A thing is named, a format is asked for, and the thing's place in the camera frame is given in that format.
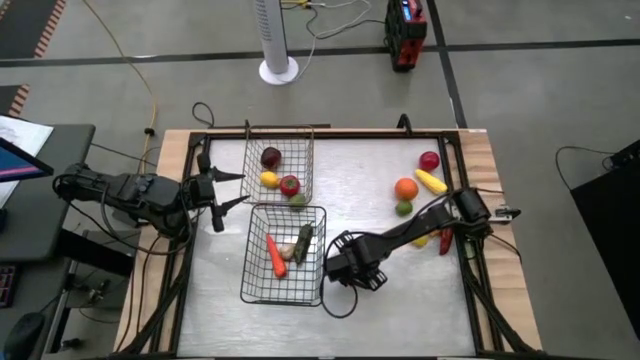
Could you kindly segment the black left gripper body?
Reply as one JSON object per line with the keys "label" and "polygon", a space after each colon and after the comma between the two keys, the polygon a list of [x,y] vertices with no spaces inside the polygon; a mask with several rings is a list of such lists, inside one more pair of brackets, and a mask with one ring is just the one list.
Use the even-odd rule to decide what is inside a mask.
{"label": "black left gripper body", "polygon": [[199,173],[189,182],[191,202],[198,206],[207,204],[210,208],[214,231],[222,232],[224,230],[223,211],[217,203],[213,183],[224,180],[223,172],[217,167],[211,166],[211,160],[207,153],[197,155],[196,162]]}

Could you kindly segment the dark purple plum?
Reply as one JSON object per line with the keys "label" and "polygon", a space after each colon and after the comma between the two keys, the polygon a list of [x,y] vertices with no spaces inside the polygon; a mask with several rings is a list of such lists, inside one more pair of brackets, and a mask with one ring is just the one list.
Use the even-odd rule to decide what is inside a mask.
{"label": "dark purple plum", "polygon": [[282,160],[282,153],[274,147],[267,147],[263,150],[260,163],[265,169],[276,169]]}

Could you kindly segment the red tomato with green stem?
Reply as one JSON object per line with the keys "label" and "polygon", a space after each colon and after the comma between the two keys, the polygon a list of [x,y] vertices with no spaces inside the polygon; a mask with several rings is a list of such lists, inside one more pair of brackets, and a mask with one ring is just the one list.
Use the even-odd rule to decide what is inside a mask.
{"label": "red tomato with green stem", "polygon": [[284,176],[280,180],[280,191],[286,197],[293,197],[300,191],[300,181],[294,175]]}

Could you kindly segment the orange plastic carrot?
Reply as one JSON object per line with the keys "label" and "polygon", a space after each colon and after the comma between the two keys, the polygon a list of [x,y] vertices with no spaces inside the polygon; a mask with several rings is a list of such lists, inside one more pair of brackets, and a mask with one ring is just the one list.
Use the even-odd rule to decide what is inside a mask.
{"label": "orange plastic carrot", "polygon": [[273,273],[277,278],[284,278],[287,276],[287,266],[284,259],[280,255],[276,242],[271,235],[266,235],[267,249],[271,257]]}

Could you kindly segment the orange plastic orange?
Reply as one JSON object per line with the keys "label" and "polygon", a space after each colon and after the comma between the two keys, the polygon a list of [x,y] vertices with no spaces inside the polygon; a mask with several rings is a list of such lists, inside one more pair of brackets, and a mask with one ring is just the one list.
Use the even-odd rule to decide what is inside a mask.
{"label": "orange plastic orange", "polygon": [[394,186],[394,193],[400,201],[411,201],[419,193],[418,184],[411,178],[400,178]]}

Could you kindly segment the yellow corn cob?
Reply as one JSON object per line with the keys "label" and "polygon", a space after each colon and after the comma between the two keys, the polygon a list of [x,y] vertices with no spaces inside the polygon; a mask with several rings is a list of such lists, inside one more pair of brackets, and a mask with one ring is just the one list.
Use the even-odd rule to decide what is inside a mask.
{"label": "yellow corn cob", "polygon": [[448,186],[444,182],[422,169],[416,169],[415,175],[433,194],[440,195],[448,191]]}

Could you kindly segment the dark green cucumber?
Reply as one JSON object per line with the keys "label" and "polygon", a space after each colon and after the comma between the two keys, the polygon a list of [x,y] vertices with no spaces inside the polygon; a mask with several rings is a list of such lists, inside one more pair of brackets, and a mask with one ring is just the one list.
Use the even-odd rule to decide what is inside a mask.
{"label": "dark green cucumber", "polygon": [[293,253],[293,258],[297,265],[300,265],[306,259],[313,235],[314,227],[311,223],[305,224],[300,228]]}

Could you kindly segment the white tower fan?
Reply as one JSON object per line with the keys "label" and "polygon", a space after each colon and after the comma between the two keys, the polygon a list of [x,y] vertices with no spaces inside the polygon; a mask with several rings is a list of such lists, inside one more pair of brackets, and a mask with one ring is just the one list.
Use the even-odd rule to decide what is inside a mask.
{"label": "white tower fan", "polygon": [[259,75],[270,85],[286,85],[299,72],[295,59],[289,56],[280,0],[253,0],[260,36],[263,61]]}

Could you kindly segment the dark grey desk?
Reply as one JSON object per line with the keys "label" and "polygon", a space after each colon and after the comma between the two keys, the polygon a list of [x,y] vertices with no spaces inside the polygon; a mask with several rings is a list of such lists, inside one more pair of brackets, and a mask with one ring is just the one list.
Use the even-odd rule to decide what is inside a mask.
{"label": "dark grey desk", "polygon": [[[94,133],[93,125],[55,125],[36,158],[59,175],[86,159]],[[54,254],[68,204],[55,194],[52,181],[21,181],[5,203],[8,217],[0,231],[0,263],[42,261]]]}

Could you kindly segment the white paper sheet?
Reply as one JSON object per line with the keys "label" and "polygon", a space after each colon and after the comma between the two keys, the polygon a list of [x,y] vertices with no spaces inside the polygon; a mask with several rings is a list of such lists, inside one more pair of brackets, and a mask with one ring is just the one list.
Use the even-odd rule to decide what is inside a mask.
{"label": "white paper sheet", "polygon": [[[8,115],[0,115],[0,137],[35,158],[52,132],[51,126],[38,125]],[[0,183],[0,208],[8,201],[18,182]]]}

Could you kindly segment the small black striped-edge floor mat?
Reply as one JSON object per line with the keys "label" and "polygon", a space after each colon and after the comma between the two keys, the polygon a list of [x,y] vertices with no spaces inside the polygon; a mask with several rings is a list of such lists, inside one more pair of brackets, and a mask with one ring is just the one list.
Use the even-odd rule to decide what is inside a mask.
{"label": "small black striped-edge floor mat", "polygon": [[30,92],[28,84],[0,85],[0,115],[19,118]]}

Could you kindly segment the red and black power station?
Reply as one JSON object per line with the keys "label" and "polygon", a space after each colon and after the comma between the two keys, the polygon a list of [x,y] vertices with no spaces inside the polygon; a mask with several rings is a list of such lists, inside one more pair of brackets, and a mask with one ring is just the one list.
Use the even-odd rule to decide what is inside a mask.
{"label": "red and black power station", "polygon": [[427,37],[427,18],[421,0],[388,0],[385,45],[394,72],[414,69]]}

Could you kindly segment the black computer mouse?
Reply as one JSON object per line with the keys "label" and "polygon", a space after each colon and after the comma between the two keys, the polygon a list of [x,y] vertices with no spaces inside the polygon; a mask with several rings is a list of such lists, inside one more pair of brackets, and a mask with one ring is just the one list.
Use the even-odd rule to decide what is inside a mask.
{"label": "black computer mouse", "polygon": [[39,312],[23,315],[6,338],[4,360],[28,360],[40,337],[44,321],[44,315]]}

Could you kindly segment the large black striped-edge floor mat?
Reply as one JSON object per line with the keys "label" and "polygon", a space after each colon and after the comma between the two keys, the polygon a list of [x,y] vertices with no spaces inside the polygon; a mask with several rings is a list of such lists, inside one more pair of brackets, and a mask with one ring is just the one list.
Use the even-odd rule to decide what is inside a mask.
{"label": "large black striped-edge floor mat", "polygon": [[3,0],[0,60],[43,58],[68,0]]}

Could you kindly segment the black metal table frame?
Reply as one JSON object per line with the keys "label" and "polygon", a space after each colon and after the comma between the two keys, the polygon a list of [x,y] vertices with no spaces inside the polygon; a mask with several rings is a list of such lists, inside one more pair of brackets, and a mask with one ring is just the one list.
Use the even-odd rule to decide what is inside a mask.
{"label": "black metal table frame", "polygon": [[[156,171],[162,176],[180,179],[195,165],[195,155],[204,148],[204,141],[208,137],[220,141],[237,141],[242,134],[241,130],[231,128],[168,130],[160,146]],[[486,188],[488,191],[484,197],[490,208],[506,202],[489,135],[485,129],[417,129],[409,135],[402,129],[316,128],[314,136],[317,142],[331,139],[368,139],[383,145],[388,145],[391,140],[425,140],[429,136],[443,136],[449,142],[447,155],[457,157],[456,160],[446,161],[451,167],[453,184],[458,186],[466,181],[471,185]],[[487,294],[492,297],[509,325],[523,341],[540,349],[542,345],[539,330],[522,265],[515,253],[517,247],[512,226],[498,224],[496,230],[499,237],[485,247],[484,260],[477,261],[473,268],[477,274],[487,277],[486,284],[491,287]],[[137,274],[134,279],[138,284],[130,285],[128,293],[140,290],[142,294],[139,299],[127,302],[136,306],[134,310],[127,312],[129,315],[139,314],[144,321],[151,317],[151,313],[160,303],[163,292],[177,277],[183,256],[183,252],[167,259],[151,255],[147,266],[143,265],[142,255],[136,257]],[[171,303],[162,323],[141,350],[143,355],[147,354],[154,359],[176,356],[178,323],[185,298],[186,294],[182,292]]]}

